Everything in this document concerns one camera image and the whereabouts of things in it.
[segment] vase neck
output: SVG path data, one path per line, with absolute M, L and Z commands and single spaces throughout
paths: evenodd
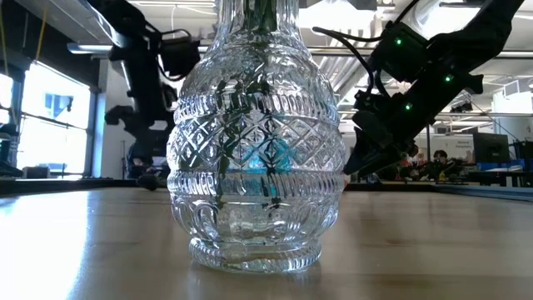
M 249 42 L 253 37 L 287 35 L 301 42 L 298 0 L 221 0 L 220 5 L 215 48 L 243 36 Z

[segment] glass vase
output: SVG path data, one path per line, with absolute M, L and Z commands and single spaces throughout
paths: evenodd
M 297 0 L 221 0 L 217 36 L 184 82 L 167 149 L 172 213 L 211 268 L 280 273 L 321 253 L 345 147 Z

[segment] desk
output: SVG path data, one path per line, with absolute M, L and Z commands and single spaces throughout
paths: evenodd
M 511 178 L 511 185 L 518 187 L 518 178 L 533 178 L 533 172 L 469 172 L 468 180 L 479 182 L 481 185 L 498 183 L 507 186 L 507 178 Z
M 137 188 L 0 199 L 0 299 L 532 299 L 533 205 L 346 192 L 305 272 L 191 263 L 168 194 Z

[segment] vase base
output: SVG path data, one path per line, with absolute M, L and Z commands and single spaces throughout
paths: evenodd
M 240 273 L 287 273 L 307 268 L 321 254 L 318 240 L 273 246 L 203 242 L 189 244 L 192 259 L 201 265 Z

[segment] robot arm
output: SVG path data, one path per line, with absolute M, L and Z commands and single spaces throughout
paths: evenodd
M 187 32 L 185 37 L 163 39 L 174 32 L 159 32 L 126 0 L 78 1 L 94 14 L 111 38 L 113 48 L 109 59 L 122 62 L 135 113 L 148 127 L 154 121 L 167 121 L 177 95 L 167 84 L 171 79 L 161 76 L 167 72 L 178 79 L 184 78 L 200 61 L 200 42 L 193 41 Z
M 190 37 L 163 40 L 162 36 L 169 32 L 158 32 L 126 0 L 78 1 L 94 12 L 113 41 L 110 58 L 123 61 L 129 96 L 134 98 L 135 111 L 143 122 L 149 126 L 154 120 L 167 120 L 169 97 L 163 92 L 159 71 L 186 76 L 199 61 L 199 42 L 193 42 Z M 435 116 L 453 98 L 463 89 L 482 93 L 483 77 L 469 72 L 503 49 L 511 33 L 511 20 L 523 2 L 485 0 L 480 12 L 465 28 L 439 34 L 429 41 L 401 22 L 387 24 L 369 64 L 361 56 L 358 58 L 372 79 L 373 73 L 379 75 L 384 71 L 412 86 L 405 94 L 391 97 L 379 84 L 381 94 L 372 94 L 370 88 L 356 95 L 358 111 L 352 119 L 357 125 L 357 144 L 344 173 L 358 173 L 362 177 L 399 161 L 402 153 L 416 155 L 414 137 L 427 124 L 434 123 Z M 322 31 L 340 37 L 339 32 Z M 165 70 L 159 70 L 158 56 Z M 147 129 L 145 125 L 141 128 L 141 131 Z
M 498 55 L 524 0 L 488 0 L 462 30 L 429 41 L 401 22 L 390 22 L 369 60 L 372 71 L 412 83 L 392 97 L 356 95 L 357 145 L 344 173 L 360 177 L 417 154 L 415 136 L 463 89 L 483 93 L 483 76 L 469 72 Z

